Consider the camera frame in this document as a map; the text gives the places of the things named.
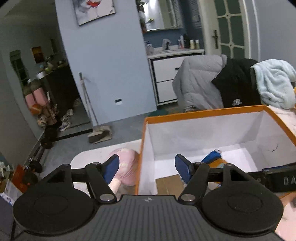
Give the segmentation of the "blue orange toy in box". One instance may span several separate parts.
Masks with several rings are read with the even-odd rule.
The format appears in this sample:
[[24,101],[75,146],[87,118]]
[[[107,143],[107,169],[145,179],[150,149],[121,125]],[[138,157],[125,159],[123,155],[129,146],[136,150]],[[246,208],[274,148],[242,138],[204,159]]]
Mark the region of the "blue orange toy in box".
[[207,164],[210,167],[209,183],[215,183],[216,188],[220,187],[223,181],[223,173],[214,171],[214,169],[223,169],[227,163],[222,159],[222,152],[218,149],[211,151],[201,162]]

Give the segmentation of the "brown cardboard piece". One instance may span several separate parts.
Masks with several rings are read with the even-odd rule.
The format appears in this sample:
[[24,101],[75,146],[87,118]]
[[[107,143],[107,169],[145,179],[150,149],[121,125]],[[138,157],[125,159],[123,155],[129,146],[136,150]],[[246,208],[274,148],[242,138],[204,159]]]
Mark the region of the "brown cardboard piece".
[[156,179],[158,195],[174,195],[176,198],[180,196],[184,190],[184,182],[179,174]]

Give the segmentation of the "black jacket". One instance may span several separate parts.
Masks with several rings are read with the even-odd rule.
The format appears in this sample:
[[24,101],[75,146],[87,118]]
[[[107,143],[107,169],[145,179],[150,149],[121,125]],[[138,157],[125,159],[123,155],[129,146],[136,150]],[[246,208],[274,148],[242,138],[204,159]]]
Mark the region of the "black jacket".
[[228,59],[211,81],[219,90],[225,108],[261,104],[256,79],[251,75],[251,67],[256,63],[253,59]]

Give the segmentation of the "light blue fleece blanket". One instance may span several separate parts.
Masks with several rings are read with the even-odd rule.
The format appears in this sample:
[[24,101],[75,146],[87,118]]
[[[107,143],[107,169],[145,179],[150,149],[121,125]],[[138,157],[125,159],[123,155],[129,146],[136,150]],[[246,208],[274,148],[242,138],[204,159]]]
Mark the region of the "light blue fleece blanket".
[[268,59],[250,67],[255,74],[261,102],[275,108],[295,107],[295,68],[284,60]]

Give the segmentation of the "orange cardboard box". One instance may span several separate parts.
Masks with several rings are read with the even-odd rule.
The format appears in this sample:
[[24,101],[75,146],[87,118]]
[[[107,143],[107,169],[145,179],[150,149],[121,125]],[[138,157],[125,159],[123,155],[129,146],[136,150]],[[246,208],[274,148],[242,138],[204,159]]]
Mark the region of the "orange cardboard box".
[[213,150],[254,172],[295,162],[295,134],[264,105],[146,118],[135,193],[156,195],[156,180],[177,174],[177,154],[198,162]]

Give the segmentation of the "white drawer cabinet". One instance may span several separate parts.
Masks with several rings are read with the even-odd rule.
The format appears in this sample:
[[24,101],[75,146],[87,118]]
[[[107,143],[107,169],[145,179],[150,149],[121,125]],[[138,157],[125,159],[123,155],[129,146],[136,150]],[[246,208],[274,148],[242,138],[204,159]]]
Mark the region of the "white drawer cabinet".
[[175,49],[158,51],[147,57],[157,106],[177,101],[172,83],[183,60],[189,56],[204,55],[204,52],[203,49]]

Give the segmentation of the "wall mirror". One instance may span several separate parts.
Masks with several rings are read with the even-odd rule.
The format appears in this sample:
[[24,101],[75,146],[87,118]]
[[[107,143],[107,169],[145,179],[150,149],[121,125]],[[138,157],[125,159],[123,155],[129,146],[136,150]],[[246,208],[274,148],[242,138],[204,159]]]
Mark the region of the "wall mirror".
[[136,1],[140,25],[145,32],[183,28],[183,16],[179,1]]

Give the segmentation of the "dark sideboard cabinet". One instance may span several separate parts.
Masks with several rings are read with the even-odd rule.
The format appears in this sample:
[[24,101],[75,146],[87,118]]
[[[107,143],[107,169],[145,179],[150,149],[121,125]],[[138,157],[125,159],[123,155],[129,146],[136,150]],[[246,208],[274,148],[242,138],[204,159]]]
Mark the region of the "dark sideboard cabinet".
[[56,120],[58,121],[80,97],[69,65],[57,68],[41,79],[34,79],[32,84],[41,86],[45,94],[49,93],[51,104],[57,106]]

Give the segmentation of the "grey quilted jacket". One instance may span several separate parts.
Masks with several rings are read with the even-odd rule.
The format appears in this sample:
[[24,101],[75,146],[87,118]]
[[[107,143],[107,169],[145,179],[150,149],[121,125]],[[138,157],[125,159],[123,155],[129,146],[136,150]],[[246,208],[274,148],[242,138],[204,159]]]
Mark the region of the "grey quilted jacket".
[[183,60],[173,80],[173,90],[183,112],[224,108],[212,80],[226,63],[226,55],[194,55]]

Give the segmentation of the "wine glass painting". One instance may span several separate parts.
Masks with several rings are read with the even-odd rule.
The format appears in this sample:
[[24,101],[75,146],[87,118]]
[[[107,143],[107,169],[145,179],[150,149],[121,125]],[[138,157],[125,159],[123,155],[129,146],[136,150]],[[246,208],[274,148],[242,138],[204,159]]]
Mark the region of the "wine glass painting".
[[113,0],[76,0],[72,2],[79,26],[116,13]]

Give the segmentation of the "white glass-panel door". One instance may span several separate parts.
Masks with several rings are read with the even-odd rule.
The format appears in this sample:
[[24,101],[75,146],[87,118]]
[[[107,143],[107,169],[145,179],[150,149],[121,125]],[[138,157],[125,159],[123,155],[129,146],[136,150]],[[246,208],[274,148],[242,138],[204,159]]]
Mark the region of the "white glass-panel door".
[[206,55],[250,58],[250,35],[245,1],[198,1]]

